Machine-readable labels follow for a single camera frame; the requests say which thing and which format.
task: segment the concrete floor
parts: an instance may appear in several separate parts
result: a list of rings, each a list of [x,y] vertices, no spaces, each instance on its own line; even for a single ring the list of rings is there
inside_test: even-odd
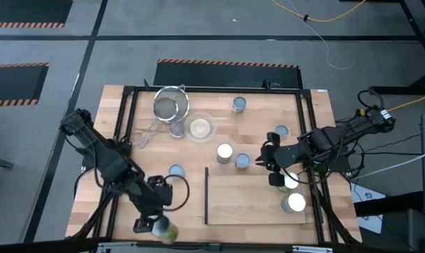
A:
[[[289,5],[288,1],[279,2]],[[355,4],[338,0],[292,2],[300,12],[314,18],[334,17]],[[412,0],[407,3],[424,30],[425,11],[421,4]],[[66,26],[60,30],[0,29],[0,34],[87,35],[91,33],[99,6],[100,0],[75,1]],[[321,35],[413,34],[397,4],[367,3],[347,18],[310,24]],[[116,0],[109,1],[99,34],[312,35],[312,32],[269,0]],[[360,107],[356,99],[360,90],[372,85],[406,86],[425,74],[425,52],[418,43],[328,44],[334,65],[347,66],[355,60],[355,66],[349,70],[328,66],[326,47],[320,41],[97,41],[77,107],[95,115],[104,85],[142,85],[144,78],[152,82],[159,58],[299,65],[306,89],[329,90],[337,119],[352,115]],[[0,64],[51,64],[39,104],[0,108],[0,158],[15,164],[10,171],[0,168],[0,244],[21,240],[86,45],[87,41],[0,41]],[[416,98],[384,96],[388,108]],[[395,131],[367,136],[360,143],[367,149],[418,134],[419,116],[423,112],[425,101],[393,113],[398,119]],[[419,138],[383,150],[415,153],[420,150]],[[366,159],[365,173],[407,159],[410,157],[373,155]],[[64,237],[80,164],[81,156],[65,145],[36,240]],[[359,183],[388,195],[421,190],[421,165],[415,162],[361,179]]]

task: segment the yellow cable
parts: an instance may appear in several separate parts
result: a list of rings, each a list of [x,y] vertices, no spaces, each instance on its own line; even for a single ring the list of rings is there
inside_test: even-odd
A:
[[[421,101],[421,100],[425,100],[425,96],[424,96],[423,98],[420,98],[420,99],[417,99],[417,100],[414,100],[414,101],[410,101],[410,102],[408,102],[408,103],[404,103],[404,104],[399,105],[399,106],[397,106],[397,107],[395,107],[395,108],[391,108],[391,109],[390,109],[390,110],[388,110],[388,111],[389,111],[389,112],[391,112],[391,111],[393,111],[393,110],[400,109],[400,108],[403,108],[403,107],[405,107],[405,106],[407,106],[407,105],[411,105],[411,104],[413,104],[413,103],[419,102],[419,101]]]
[[[283,8],[283,9],[285,9],[286,11],[289,11],[290,13],[292,13],[292,14],[295,14],[295,15],[297,15],[297,16],[300,16],[300,17],[302,17],[302,18],[304,18],[304,16],[303,15],[300,15],[299,13],[296,13],[296,12],[294,12],[294,11],[292,11],[291,9],[289,9],[289,8],[287,8],[287,7],[285,7],[285,6],[282,6],[281,4],[279,4],[278,2],[276,2],[275,0],[271,0],[274,4],[276,4],[277,6],[279,6],[279,7],[281,7],[281,8]],[[354,7],[352,7],[352,9],[351,10],[349,10],[349,11],[347,11],[347,12],[345,12],[345,13],[343,13],[343,14],[341,14],[341,15],[339,15],[339,16],[337,16],[337,17],[335,17],[335,18],[331,18],[331,19],[329,19],[329,20],[318,20],[318,19],[315,19],[315,18],[309,18],[308,17],[308,20],[312,20],[312,21],[316,21],[316,22],[331,22],[331,21],[334,21],[334,20],[338,20],[339,18],[342,18],[342,17],[344,17],[344,16],[346,16],[347,14],[349,14],[350,12],[352,12],[352,11],[354,11],[355,9],[357,9],[357,8],[359,8],[359,6],[361,6],[363,3],[365,3],[367,0],[362,0],[360,3],[358,3],[358,5],[356,5],[356,6],[354,6]]]

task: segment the wooden table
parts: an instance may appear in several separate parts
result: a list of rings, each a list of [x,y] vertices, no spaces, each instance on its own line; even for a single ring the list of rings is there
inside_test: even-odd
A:
[[[106,138],[112,138],[123,86],[105,86],[96,115],[94,127]],[[319,127],[334,125],[328,93],[324,90],[312,90],[316,122]],[[239,171],[231,162],[226,165],[216,161],[216,148],[220,143],[229,143],[235,153],[245,152],[252,161],[259,156],[261,145],[266,141],[266,133],[273,131],[277,125],[289,127],[289,137],[282,145],[297,143],[296,137],[301,134],[295,96],[286,94],[242,94],[247,99],[244,117],[235,117],[231,113],[231,105],[236,93],[189,93],[190,111],[207,112],[217,122],[215,138],[208,143],[194,143],[188,139],[174,139],[168,134],[161,134],[152,139],[147,146],[139,150],[133,148],[131,158],[150,175],[167,175],[172,164],[184,166],[185,176],[190,184],[190,199],[186,206],[177,212],[166,215],[179,227],[178,242],[234,242],[262,244],[316,244],[317,235],[312,207],[310,206],[309,187],[301,186],[306,197],[306,219],[303,224],[257,224],[257,225],[206,225],[204,224],[204,168],[209,168],[212,176],[225,175],[268,175],[263,167],[254,162],[246,171]],[[136,113],[134,116],[131,142],[135,145],[138,137],[145,131],[154,115],[152,101],[154,92],[139,92]],[[125,109],[124,125],[128,118],[131,102]],[[308,119],[306,101],[303,102],[305,118]],[[300,172],[302,166],[296,164],[288,169]],[[307,181],[306,173],[301,180]],[[342,224],[351,235],[361,240],[358,221],[348,182],[340,175],[333,174],[328,178],[332,207]],[[98,206],[101,190],[93,180],[93,173],[81,178],[66,235],[73,235],[87,221]],[[185,197],[185,186],[181,182],[174,183],[173,206],[179,205]],[[105,234],[107,210],[103,217],[100,235]],[[136,208],[127,196],[121,196],[115,221],[113,240],[157,240],[150,233],[135,234],[134,221],[139,217]],[[323,223],[325,239],[329,241],[327,219]]]

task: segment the rice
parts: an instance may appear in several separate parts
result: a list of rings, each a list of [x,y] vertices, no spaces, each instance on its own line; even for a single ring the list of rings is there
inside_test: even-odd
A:
[[[206,138],[210,132],[211,125],[205,119],[196,119],[190,124],[190,133],[195,138]]]

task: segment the bowl of rice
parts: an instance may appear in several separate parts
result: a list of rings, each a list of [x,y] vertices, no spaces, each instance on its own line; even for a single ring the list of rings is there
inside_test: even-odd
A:
[[[185,119],[184,132],[191,141],[207,142],[215,136],[217,123],[211,115],[197,112]]]

